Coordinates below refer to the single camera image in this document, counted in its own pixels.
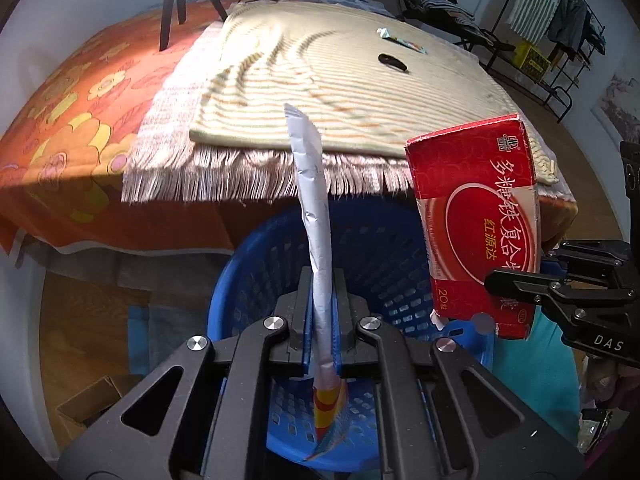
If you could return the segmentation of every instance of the orange sheet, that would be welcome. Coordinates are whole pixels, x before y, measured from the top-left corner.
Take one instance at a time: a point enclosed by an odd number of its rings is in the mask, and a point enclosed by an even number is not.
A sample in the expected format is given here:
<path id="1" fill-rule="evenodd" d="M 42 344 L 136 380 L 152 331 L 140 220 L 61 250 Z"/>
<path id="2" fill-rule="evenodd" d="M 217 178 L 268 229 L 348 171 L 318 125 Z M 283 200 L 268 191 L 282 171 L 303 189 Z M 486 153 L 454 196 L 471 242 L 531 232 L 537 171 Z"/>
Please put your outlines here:
<path id="1" fill-rule="evenodd" d="M 7 253 L 24 232 L 65 252 L 96 244 L 232 250 L 295 203 L 120 201 L 129 147 L 156 92 L 217 18 L 209 2 L 188 4 L 186 23 L 174 20 L 170 47 L 158 52 L 160 11 L 137 16 L 92 37 L 51 74 L 0 139 L 0 246 Z M 545 239 L 561 236 L 575 213 L 573 203 L 545 203 Z"/>

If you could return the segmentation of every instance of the wooden floor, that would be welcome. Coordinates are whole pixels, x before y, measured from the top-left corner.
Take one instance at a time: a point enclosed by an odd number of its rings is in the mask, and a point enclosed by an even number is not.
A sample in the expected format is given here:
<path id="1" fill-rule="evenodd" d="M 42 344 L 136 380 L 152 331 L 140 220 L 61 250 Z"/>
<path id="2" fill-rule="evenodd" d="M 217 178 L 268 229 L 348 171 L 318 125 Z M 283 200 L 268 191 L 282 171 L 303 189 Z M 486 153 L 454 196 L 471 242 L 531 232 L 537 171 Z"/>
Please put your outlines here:
<path id="1" fill-rule="evenodd" d="M 620 238 L 620 229 L 597 177 L 553 115 L 508 89 L 558 156 L 580 212 L 570 238 Z M 69 436 L 55 413 L 64 400 L 106 374 L 127 370 L 127 307 L 145 306 L 149 293 L 94 285 L 47 274 L 40 319 L 40 368 L 54 436 L 60 447 Z"/>

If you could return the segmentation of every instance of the fringe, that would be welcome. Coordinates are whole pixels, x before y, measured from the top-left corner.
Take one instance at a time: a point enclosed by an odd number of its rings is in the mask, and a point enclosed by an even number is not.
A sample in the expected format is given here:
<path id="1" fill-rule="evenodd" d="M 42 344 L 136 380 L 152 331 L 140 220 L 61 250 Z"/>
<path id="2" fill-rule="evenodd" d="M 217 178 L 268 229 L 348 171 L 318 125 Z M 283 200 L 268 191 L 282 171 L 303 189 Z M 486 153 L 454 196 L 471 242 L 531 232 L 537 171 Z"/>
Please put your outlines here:
<path id="1" fill-rule="evenodd" d="M 412 185 L 406 160 L 324 153 L 322 161 L 327 191 L 334 196 L 407 192 Z M 196 144 L 181 168 L 130 168 L 122 201 L 276 200 L 296 193 L 291 152 Z"/>

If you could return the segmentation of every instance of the cardboard box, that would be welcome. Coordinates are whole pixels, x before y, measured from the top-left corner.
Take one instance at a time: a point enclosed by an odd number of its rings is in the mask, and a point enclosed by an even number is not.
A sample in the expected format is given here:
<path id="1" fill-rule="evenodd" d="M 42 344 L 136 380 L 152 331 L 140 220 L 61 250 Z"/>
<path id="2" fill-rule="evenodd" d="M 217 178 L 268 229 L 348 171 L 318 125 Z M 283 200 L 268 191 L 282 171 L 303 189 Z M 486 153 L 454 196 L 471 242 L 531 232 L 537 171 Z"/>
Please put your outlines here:
<path id="1" fill-rule="evenodd" d="M 71 439 L 79 436 L 142 380 L 142 375 L 104 376 L 60 404 L 56 411 Z"/>
<path id="2" fill-rule="evenodd" d="M 464 124 L 407 142 L 429 253 L 434 309 L 469 320 L 484 312 L 496 333 L 529 335 L 535 307 L 484 290 L 495 267 L 540 269 L 536 178 L 517 115 Z"/>

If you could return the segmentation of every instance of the wall picture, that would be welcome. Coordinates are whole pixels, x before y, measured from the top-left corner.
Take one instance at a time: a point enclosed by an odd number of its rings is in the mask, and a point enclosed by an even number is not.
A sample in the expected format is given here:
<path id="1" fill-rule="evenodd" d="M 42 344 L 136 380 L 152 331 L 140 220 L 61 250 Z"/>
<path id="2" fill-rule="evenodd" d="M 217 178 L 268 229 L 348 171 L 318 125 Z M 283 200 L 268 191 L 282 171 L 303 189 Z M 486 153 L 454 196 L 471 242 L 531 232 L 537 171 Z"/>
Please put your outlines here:
<path id="1" fill-rule="evenodd" d="M 640 56 L 630 48 L 622 58 L 604 94 L 596 102 L 593 113 L 611 138 L 640 142 Z"/>

